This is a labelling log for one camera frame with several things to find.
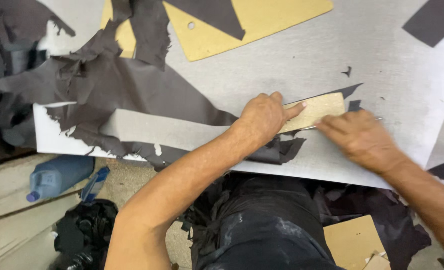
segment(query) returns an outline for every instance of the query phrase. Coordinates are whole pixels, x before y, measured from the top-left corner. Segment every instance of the finger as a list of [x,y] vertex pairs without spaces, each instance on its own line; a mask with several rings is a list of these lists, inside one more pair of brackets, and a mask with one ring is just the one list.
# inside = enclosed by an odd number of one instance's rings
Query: finger
[[342,117],[344,117],[344,119],[348,122],[354,122],[357,118],[357,113],[354,111],[349,111],[343,114]]
[[285,110],[285,113],[287,115],[286,120],[292,119],[295,116],[299,115],[306,107],[307,103],[299,102],[295,106],[286,109]]
[[315,127],[320,130],[327,138],[333,141],[335,144],[341,145],[344,139],[344,134],[340,133],[339,130],[325,124],[322,121],[314,123]]
[[270,95],[271,98],[275,99],[277,102],[280,102],[282,104],[282,94],[280,92],[275,91]]
[[321,121],[344,134],[351,131],[350,124],[341,116],[326,115],[322,117]]
[[368,110],[361,109],[358,111],[359,113],[359,124],[365,128],[369,128],[373,125],[377,124],[377,120],[375,120],[375,116],[369,112]]

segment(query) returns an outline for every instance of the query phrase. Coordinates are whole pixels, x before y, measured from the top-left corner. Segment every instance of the table surface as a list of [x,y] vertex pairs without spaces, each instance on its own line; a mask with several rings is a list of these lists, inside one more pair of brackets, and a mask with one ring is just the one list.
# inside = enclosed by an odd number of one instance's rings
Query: table surface
[[[80,48],[99,28],[103,1],[42,0],[77,32],[49,31],[41,43],[52,55]],[[332,11],[261,40],[189,62],[169,24],[166,62],[221,110],[240,115],[257,94],[279,91],[284,103],[364,83],[346,102],[381,115],[396,143],[425,168],[444,120],[444,39],[431,48],[402,29],[425,0],[334,0]],[[352,67],[348,78],[342,71]],[[85,154],[92,148],[60,135],[42,106],[34,107],[39,152]],[[243,161],[234,170],[389,188],[345,159],[317,130],[281,166]],[[96,149],[92,155],[109,157]],[[139,157],[127,157],[140,160]]]

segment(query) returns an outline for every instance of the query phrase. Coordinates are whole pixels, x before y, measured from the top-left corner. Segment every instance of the cardboard sheet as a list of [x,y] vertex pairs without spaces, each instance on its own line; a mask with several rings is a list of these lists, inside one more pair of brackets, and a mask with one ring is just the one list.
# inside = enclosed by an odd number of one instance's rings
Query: cardboard sheet
[[384,251],[370,215],[326,226],[324,234],[335,264],[347,270],[362,270],[375,250]]
[[300,102],[306,102],[307,107],[298,116],[288,120],[279,133],[311,126],[316,120],[327,114],[338,116],[345,113],[344,96],[340,92],[312,97],[303,101],[286,104],[283,107],[288,109]]
[[330,0],[232,0],[245,35],[238,40],[164,2],[189,61],[200,60],[282,31],[330,11]]

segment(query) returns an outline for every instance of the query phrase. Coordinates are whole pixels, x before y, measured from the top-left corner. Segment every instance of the plastic bottle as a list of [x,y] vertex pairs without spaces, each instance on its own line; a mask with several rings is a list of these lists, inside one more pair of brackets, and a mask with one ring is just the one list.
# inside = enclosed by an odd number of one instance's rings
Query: plastic bottle
[[29,202],[56,197],[93,172],[92,156],[62,155],[40,163],[30,175]]

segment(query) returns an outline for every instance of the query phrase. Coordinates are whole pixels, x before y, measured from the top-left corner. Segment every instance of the floor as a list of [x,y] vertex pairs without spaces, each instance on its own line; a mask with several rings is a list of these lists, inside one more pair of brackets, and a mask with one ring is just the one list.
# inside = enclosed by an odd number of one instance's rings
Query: floor
[[[157,173],[144,163],[136,161],[117,160],[112,158],[97,158],[96,168],[108,166],[110,174],[105,181],[105,185],[100,192],[100,196],[114,201],[118,207],[122,207],[125,202],[147,183]],[[421,223],[419,218],[415,218],[415,223]],[[192,268],[190,259],[190,240],[187,240],[187,233],[180,229],[181,222],[175,222],[170,227],[166,236],[166,245],[172,263],[178,263],[179,269],[188,270]],[[444,258],[444,250],[433,233],[426,229],[431,238],[432,245],[419,251],[412,258],[409,270],[443,270],[437,258]]]

